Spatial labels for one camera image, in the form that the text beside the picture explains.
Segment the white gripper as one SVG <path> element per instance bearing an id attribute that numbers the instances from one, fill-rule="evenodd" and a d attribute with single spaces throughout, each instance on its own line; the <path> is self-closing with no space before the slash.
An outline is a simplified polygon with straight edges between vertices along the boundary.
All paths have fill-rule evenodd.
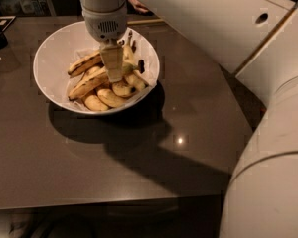
<path id="1" fill-rule="evenodd" d="M 118 40 L 127 29 L 127 8 L 124 3 L 106 7 L 104 4 L 83 5 L 82 15 L 90 35 L 99 42 Z M 101 44 L 100 55 L 110 82 L 122 79 L 123 47 Z"/>

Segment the person's right hand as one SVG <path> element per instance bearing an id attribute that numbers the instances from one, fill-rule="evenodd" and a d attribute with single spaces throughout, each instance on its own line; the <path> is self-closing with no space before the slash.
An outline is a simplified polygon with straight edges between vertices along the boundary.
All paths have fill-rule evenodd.
<path id="1" fill-rule="evenodd" d="M 129 14 L 152 15 L 152 12 L 138 0 L 126 0 Z"/>

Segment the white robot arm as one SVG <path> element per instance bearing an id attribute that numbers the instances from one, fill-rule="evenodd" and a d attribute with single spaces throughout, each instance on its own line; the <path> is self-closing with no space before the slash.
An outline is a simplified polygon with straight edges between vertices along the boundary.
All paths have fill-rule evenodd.
<path id="1" fill-rule="evenodd" d="M 233 172 L 220 238 L 298 238 L 298 5 L 289 0 L 139 0 L 252 91 L 267 111 Z M 99 41 L 120 38 L 124 0 L 80 0 Z"/>

